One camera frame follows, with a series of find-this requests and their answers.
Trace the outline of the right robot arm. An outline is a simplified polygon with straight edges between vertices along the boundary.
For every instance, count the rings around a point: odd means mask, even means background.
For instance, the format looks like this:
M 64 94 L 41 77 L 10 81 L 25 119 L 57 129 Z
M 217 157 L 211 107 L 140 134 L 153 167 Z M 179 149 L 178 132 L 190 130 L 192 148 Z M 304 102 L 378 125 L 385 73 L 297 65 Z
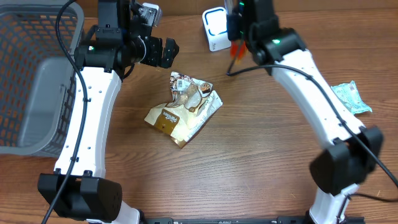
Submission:
M 345 210 L 379 162 L 384 137 L 351 114 L 319 72 L 305 42 L 282 28 L 272 1 L 226 1 L 228 38 L 248 48 L 256 68 L 279 82 L 312 126 L 322 153 L 310 164 L 315 201 L 295 223 L 363 223 Z

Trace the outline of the teal wipes packet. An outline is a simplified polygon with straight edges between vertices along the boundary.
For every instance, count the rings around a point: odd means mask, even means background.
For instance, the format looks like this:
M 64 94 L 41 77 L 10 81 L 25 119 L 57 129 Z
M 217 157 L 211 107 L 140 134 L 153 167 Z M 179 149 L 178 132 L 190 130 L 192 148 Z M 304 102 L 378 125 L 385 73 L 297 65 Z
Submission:
M 349 83 L 331 86 L 331 89 L 351 114 L 373 112 L 371 107 L 361 99 L 354 80 L 351 80 Z

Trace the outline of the white brown snack pouch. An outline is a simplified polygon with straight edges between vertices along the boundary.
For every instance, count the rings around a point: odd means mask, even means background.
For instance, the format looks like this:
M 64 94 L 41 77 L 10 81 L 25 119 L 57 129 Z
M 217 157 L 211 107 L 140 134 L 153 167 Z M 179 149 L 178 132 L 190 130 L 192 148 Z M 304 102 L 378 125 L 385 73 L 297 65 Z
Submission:
M 213 84 L 178 72 L 170 74 L 172 101 L 150 109 L 144 121 L 183 148 L 223 105 Z

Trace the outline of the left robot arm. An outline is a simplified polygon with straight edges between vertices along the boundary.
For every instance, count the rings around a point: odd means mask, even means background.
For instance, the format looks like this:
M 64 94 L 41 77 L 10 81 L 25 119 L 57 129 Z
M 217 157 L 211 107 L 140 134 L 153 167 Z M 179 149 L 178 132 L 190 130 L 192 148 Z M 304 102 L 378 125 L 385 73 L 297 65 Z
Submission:
M 38 181 L 49 212 L 89 223 L 144 223 L 123 201 L 121 185 L 106 179 L 105 147 L 114 102 L 135 64 L 169 68 L 178 54 L 173 39 L 151 34 L 161 17 L 156 4 L 100 1 L 98 23 L 66 54 L 76 84 L 67 137 L 53 172 Z

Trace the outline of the orange biscuit package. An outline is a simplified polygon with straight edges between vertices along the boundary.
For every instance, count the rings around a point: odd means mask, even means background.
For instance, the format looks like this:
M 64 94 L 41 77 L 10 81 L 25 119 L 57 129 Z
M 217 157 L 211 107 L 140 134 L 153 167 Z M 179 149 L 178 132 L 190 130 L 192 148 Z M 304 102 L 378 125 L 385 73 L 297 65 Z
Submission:
M 247 52 L 246 42 L 244 40 L 233 40 L 231 42 L 231 47 L 229 50 L 229 54 L 232 60 L 234 60 L 237 64 L 241 63 L 242 59 L 246 55 Z

